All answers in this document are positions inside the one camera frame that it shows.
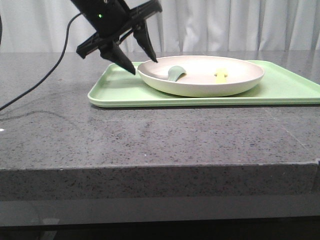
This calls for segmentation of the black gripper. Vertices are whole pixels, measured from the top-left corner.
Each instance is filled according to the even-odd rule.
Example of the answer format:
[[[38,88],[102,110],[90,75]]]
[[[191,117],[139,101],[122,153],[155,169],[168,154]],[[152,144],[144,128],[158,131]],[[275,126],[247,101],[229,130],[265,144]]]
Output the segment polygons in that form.
[[[153,49],[147,26],[147,19],[162,12],[158,0],[149,0],[129,8],[124,0],[73,0],[72,3],[86,18],[96,33],[77,47],[77,54],[85,58],[99,49],[100,56],[135,75],[133,63],[119,45],[130,35],[155,63],[157,56]]]

